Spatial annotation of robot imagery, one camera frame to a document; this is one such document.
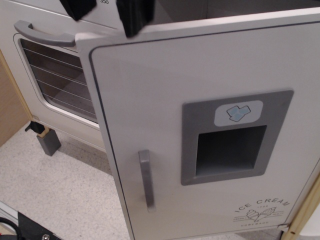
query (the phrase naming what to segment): ice cube sticker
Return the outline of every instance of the ice cube sticker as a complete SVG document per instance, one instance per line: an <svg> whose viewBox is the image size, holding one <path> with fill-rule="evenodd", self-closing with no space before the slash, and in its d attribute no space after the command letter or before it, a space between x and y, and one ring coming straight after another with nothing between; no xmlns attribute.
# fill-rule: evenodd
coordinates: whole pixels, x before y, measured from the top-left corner
<svg viewBox="0 0 320 240"><path fill-rule="evenodd" d="M245 115L251 113L251 110L248 106L244 106L239 108L238 106L234 106L226 111L230 120L234 122L239 122Z"/></svg>

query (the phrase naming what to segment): wooden side panel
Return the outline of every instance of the wooden side panel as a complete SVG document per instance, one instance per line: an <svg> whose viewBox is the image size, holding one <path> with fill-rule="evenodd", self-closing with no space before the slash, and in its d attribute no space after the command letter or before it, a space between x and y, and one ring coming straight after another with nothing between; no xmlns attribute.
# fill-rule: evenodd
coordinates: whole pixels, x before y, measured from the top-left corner
<svg viewBox="0 0 320 240"><path fill-rule="evenodd" d="M320 175L314 182L312 189L310 190L308 196L305 198L302 207L300 208L297 215L294 217L292 223L290 224L289 230L282 235L281 240L295 240L311 215L316 210L317 206L320 204Z"/></svg>
<svg viewBox="0 0 320 240"><path fill-rule="evenodd" d="M15 80L0 51L0 146L32 119L27 104L13 83Z"/></svg>

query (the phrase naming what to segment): gray oven handle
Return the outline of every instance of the gray oven handle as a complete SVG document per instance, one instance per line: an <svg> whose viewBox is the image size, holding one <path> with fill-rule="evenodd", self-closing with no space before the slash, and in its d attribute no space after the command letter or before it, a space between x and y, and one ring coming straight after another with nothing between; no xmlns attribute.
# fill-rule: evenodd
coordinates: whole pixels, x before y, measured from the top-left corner
<svg viewBox="0 0 320 240"><path fill-rule="evenodd" d="M140 167L144 187L145 201L149 213L156 211L154 187L150 166L149 150L139 151Z"/></svg>
<svg viewBox="0 0 320 240"><path fill-rule="evenodd" d="M74 47L76 45L75 36L63 33L59 36L50 35L44 32L33 30L30 22L19 20L14 24L14 28L22 36L40 44L57 47Z"/></svg>

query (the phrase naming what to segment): oven door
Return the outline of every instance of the oven door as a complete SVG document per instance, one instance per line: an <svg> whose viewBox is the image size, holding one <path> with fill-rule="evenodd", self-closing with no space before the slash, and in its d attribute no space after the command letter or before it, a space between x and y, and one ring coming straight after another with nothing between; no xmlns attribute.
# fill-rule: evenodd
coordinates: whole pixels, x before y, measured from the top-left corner
<svg viewBox="0 0 320 240"><path fill-rule="evenodd" d="M77 49L45 40L65 33L74 44L77 32L111 29L10 0L0 1L0 21L1 51L34 121L105 151ZM31 39L15 29L20 21L32 24Z"/></svg>
<svg viewBox="0 0 320 240"><path fill-rule="evenodd" d="M312 8L77 34L132 239L292 221L320 171L319 19Z"/></svg>

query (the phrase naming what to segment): ice dispenser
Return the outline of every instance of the ice dispenser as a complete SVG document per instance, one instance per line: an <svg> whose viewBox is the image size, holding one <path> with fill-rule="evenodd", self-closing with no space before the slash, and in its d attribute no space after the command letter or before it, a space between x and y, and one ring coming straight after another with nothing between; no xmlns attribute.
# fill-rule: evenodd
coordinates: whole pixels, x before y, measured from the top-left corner
<svg viewBox="0 0 320 240"><path fill-rule="evenodd" d="M182 111L182 185L263 175L294 92L190 102Z"/></svg>

